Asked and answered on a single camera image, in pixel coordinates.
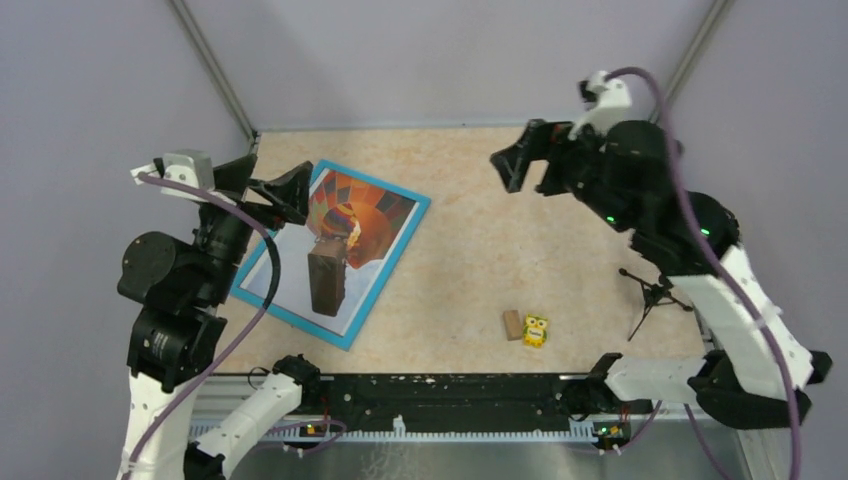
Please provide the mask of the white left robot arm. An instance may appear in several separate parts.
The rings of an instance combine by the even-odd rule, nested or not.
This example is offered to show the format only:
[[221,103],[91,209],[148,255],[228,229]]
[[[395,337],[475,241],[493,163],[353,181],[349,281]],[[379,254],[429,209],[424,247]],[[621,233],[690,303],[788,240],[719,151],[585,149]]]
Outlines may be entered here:
[[312,163],[272,180],[253,177],[256,163],[248,154],[216,166],[203,152],[181,150],[132,171],[135,183],[194,202],[199,223],[191,242],[151,231],[122,257],[118,293],[140,307],[128,345],[131,406],[122,479],[227,479],[284,416],[319,404],[320,370],[289,355],[218,428],[189,436],[199,387],[230,354],[218,345],[226,320],[217,309],[251,236],[263,238],[270,285],[277,288],[282,268],[272,235],[308,215]]

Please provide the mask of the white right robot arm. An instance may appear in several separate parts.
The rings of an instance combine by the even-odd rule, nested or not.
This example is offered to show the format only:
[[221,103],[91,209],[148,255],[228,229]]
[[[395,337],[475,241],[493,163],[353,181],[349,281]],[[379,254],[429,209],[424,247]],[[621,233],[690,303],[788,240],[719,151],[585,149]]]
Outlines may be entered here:
[[633,400],[696,404],[737,430],[805,419],[812,405],[806,388],[826,378],[831,358],[801,346],[785,327],[754,278],[733,213],[690,192],[696,223],[686,223],[660,127],[628,120],[602,134],[533,119],[490,158],[510,193],[536,160],[547,162],[539,194],[570,194],[628,233],[632,250],[659,270],[661,287],[682,291],[718,341],[716,350],[682,360],[603,355],[586,385],[594,409],[612,412]]

